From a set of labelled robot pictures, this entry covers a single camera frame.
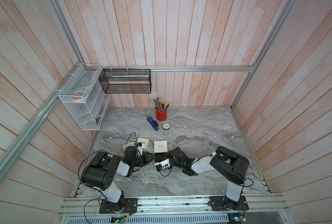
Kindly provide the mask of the small cream jewelry box front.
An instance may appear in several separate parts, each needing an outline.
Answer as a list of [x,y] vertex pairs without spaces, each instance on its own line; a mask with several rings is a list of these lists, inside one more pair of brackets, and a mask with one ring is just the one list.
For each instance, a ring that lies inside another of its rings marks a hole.
[[134,142],[128,142],[127,144],[123,145],[123,151],[127,149],[127,147],[134,147],[135,143]]

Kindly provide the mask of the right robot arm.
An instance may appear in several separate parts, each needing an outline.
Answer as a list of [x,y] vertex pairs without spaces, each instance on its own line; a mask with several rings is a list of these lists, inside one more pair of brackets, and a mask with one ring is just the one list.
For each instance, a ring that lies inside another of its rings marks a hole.
[[213,153],[191,159],[179,147],[165,154],[168,169],[179,168],[188,176],[199,175],[206,171],[218,171],[228,180],[226,200],[239,202],[249,167],[249,160],[226,148],[219,146]]

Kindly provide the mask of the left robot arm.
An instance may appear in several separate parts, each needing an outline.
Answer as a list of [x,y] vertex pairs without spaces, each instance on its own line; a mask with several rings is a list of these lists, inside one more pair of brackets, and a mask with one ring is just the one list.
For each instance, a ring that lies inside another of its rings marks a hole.
[[80,182],[95,189],[105,198],[101,202],[101,210],[119,212],[124,208],[124,192],[114,183],[116,175],[130,177],[131,174],[151,163],[155,154],[141,151],[135,146],[125,149],[124,155],[111,155],[99,150],[79,175]]

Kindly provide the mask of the large cream jewelry box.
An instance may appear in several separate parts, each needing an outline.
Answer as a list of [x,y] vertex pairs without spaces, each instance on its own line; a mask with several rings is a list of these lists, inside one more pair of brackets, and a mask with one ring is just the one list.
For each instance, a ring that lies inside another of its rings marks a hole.
[[167,153],[167,140],[154,141],[154,153]]

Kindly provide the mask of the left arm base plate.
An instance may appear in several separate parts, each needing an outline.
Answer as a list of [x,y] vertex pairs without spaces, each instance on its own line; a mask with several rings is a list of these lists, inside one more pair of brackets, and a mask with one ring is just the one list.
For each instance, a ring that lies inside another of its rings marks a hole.
[[103,199],[101,201],[100,214],[133,214],[137,212],[137,198],[121,198],[119,202],[112,203]]

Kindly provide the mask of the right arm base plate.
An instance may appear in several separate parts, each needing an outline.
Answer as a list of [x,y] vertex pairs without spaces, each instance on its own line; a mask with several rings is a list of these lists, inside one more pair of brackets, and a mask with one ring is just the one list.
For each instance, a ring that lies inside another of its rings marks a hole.
[[248,211],[249,206],[245,196],[240,196],[239,201],[235,202],[226,196],[213,196],[209,198],[207,203],[211,206],[212,211]]

